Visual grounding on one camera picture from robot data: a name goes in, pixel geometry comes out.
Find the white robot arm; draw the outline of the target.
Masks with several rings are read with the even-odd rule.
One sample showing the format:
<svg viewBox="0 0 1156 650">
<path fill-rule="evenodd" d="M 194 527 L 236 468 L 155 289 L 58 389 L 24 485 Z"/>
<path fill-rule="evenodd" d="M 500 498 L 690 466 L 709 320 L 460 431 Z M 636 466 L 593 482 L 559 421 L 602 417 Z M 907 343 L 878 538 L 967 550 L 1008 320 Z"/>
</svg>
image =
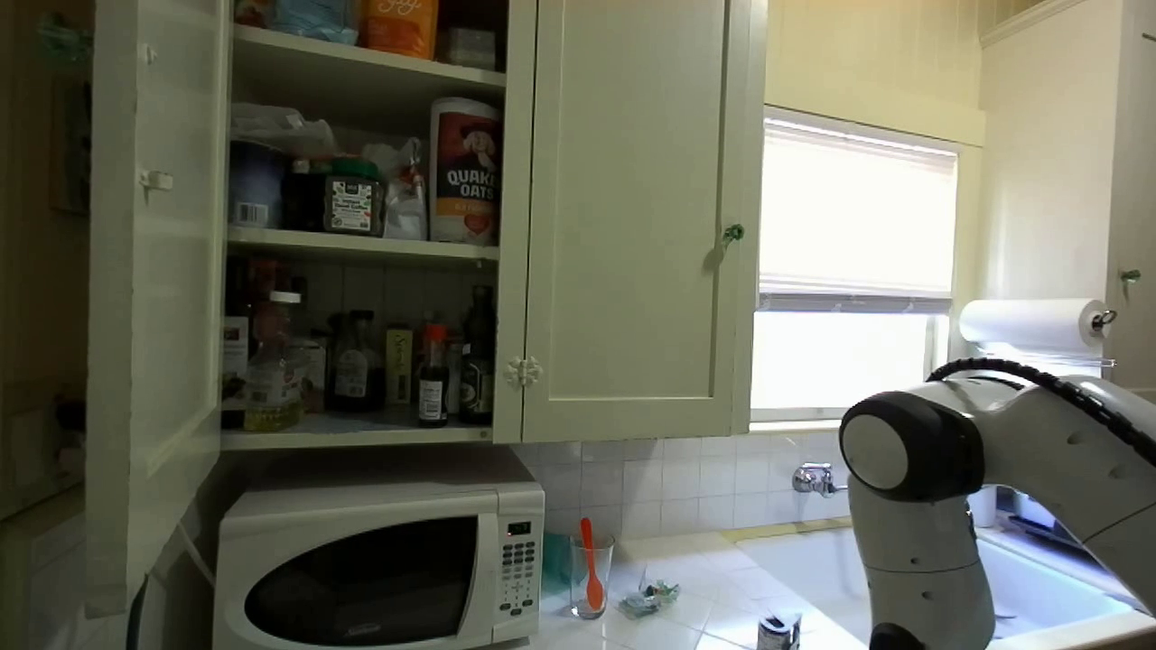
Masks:
<svg viewBox="0 0 1156 650">
<path fill-rule="evenodd" d="M 986 650 L 992 592 L 967 498 L 1010 489 L 1156 607 L 1156 401 L 1004 356 L 939 365 L 837 426 L 872 650 Z"/>
</svg>

